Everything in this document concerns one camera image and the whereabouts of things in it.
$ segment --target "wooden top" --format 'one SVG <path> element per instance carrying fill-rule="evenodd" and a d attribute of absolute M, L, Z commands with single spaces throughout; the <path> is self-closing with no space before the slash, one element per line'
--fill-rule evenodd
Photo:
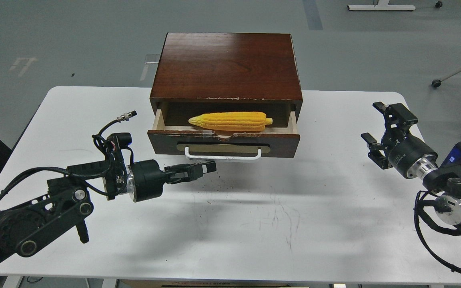
<path fill-rule="evenodd" d="M 168 33 L 150 101 L 302 102 L 289 34 Z"/>

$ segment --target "caster wheel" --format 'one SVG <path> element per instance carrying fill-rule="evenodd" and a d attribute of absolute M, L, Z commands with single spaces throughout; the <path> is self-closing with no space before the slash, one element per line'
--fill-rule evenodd
<path fill-rule="evenodd" d="M 438 80 L 438 79 L 435 79 L 431 82 L 431 85 L 434 87 L 434 88 L 437 88 L 441 85 L 441 81 Z"/>

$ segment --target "drawer handle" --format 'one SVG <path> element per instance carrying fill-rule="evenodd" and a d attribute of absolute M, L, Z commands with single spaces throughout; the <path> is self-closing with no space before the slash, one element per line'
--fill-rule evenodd
<path fill-rule="evenodd" d="M 262 155 L 261 148 L 257 149 L 257 155 L 251 157 L 243 156 L 208 156 L 208 155 L 191 155 L 190 147 L 186 146 L 184 148 L 184 154 L 186 158 L 190 160 L 216 160 L 218 162 L 257 162 Z"/>

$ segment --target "gray floor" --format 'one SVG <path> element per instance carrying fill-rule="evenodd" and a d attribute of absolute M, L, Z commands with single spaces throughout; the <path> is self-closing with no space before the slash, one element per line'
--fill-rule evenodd
<path fill-rule="evenodd" d="M 413 12 L 346 9 L 370 3 L 0 1 L 0 139 L 12 148 L 55 86 L 151 87 L 155 67 L 144 75 L 143 62 L 161 53 L 167 32 L 280 32 L 293 35 L 302 89 L 402 94 L 442 160 L 461 140 L 461 73 L 438 89 L 430 82 L 461 66 L 461 0 L 440 9 L 392 0 Z"/>

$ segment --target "yellow corn cob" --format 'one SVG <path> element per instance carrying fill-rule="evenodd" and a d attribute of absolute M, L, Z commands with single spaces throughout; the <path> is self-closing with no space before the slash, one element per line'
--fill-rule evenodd
<path fill-rule="evenodd" d="M 211 130 L 258 132 L 273 124 L 273 119 L 266 118 L 263 112 L 223 112 L 202 114 L 188 122 Z"/>

